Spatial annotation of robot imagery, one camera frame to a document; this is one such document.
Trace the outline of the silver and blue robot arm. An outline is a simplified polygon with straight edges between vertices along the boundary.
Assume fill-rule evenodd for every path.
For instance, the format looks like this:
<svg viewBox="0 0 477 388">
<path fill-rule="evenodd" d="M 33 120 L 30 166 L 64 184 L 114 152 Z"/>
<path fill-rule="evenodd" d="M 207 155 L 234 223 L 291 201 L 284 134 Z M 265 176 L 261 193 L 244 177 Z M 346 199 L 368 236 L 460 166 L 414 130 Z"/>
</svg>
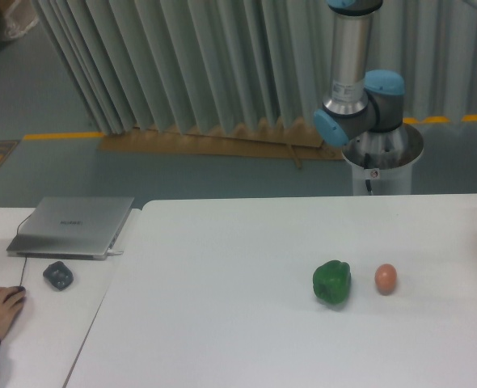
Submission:
<svg viewBox="0 0 477 388">
<path fill-rule="evenodd" d="M 314 126 L 330 146 L 418 120 L 477 115 L 477 1 L 330 1 L 328 91 Z"/>
</svg>

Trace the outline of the person's bare hand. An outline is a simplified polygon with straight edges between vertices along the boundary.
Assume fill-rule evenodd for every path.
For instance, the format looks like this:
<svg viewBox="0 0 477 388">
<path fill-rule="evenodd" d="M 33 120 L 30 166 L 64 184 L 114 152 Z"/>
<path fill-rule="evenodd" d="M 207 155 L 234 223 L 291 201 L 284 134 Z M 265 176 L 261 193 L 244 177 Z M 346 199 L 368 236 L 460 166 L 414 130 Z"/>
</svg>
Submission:
<svg viewBox="0 0 477 388">
<path fill-rule="evenodd" d="M 3 340 L 21 309 L 24 301 L 16 302 L 14 293 L 18 286 L 0 287 L 0 340 Z"/>
</svg>

